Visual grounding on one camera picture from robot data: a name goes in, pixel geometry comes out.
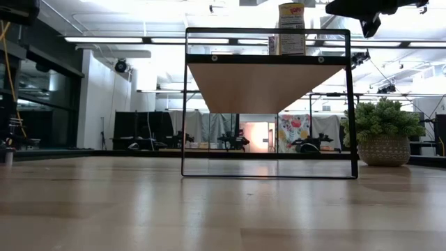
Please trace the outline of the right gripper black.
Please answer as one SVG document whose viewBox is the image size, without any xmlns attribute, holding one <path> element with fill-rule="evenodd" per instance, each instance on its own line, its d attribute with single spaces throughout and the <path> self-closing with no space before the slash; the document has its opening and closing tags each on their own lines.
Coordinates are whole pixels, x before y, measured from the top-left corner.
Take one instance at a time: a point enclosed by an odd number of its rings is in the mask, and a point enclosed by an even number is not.
<svg viewBox="0 0 446 251">
<path fill-rule="evenodd" d="M 370 38 L 376 34 L 381 25 L 380 14 L 393 15 L 400 7 L 409 5 L 417 8 L 425 7 L 428 2 L 429 0 L 371 0 L 360 4 L 357 0 L 334 0 L 326 5 L 325 12 L 343 17 L 357 17 L 363 36 Z"/>
</svg>

